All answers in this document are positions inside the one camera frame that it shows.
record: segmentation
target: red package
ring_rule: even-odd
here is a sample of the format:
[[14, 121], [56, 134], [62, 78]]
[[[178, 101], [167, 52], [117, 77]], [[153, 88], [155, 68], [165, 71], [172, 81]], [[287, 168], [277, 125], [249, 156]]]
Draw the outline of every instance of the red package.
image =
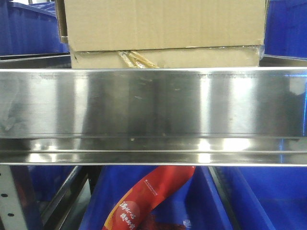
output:
[[115, 205], [103, 230], [134, 230], [194, 174], [194, 166], [159, 166], [139, 180]]

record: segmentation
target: stainless steel shelf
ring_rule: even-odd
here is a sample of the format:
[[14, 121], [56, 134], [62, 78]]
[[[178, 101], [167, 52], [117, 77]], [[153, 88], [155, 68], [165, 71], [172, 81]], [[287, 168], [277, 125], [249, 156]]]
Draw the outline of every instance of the stainless steel shelf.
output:
[[307, 68], [1, 69], [0, 162], [307, 165]]

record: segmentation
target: blue plastic bin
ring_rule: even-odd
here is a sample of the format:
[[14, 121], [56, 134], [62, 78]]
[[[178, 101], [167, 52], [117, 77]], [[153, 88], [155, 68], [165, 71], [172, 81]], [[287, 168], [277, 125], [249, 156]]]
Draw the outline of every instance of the blue plastic bin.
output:
[[[154, 166], [108, 166], [103, 169], [83, 217], [80, 230], [101, 230], [123, 195]], [[193, 177], [153, 212], [160, 223], [185, 225], [188, 230], [231, 230], [232, 226], [207, 167], [198, 167]]]
[[242, 229], [307, 229], [307, 168], [220, 170]]
[[265, 53], [307, 58], [307, 0], [271, 0]]
[[24, 5], [0, 1], [0, 55], [66, 53], [59, 39], [54, 2]]
[[29, 166], [37, 201], [51, 201], [73, 166]]

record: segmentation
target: cardboard box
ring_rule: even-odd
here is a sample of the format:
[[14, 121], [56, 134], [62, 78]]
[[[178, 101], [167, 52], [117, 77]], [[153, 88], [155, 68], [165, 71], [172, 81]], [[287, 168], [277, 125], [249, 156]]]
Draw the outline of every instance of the cardboard box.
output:
[[[258, 66], [261, 48], [257, 46], [138, 50], [161, 68], [209, 68]], [[71, 50], [74, 69], [128, 68], [117, 51], [75, 52]]]
[[252, 46], [264, 40], [266, 0], [57, 0], [74, 51]]

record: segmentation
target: perforated metal post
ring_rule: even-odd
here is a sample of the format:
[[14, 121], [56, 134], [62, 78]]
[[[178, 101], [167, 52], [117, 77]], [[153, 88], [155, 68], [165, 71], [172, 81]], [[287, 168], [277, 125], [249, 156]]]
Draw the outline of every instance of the perforated metal post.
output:
[[42, 230], [26, 166], [0, 165], [0, 217], [5, 230]]

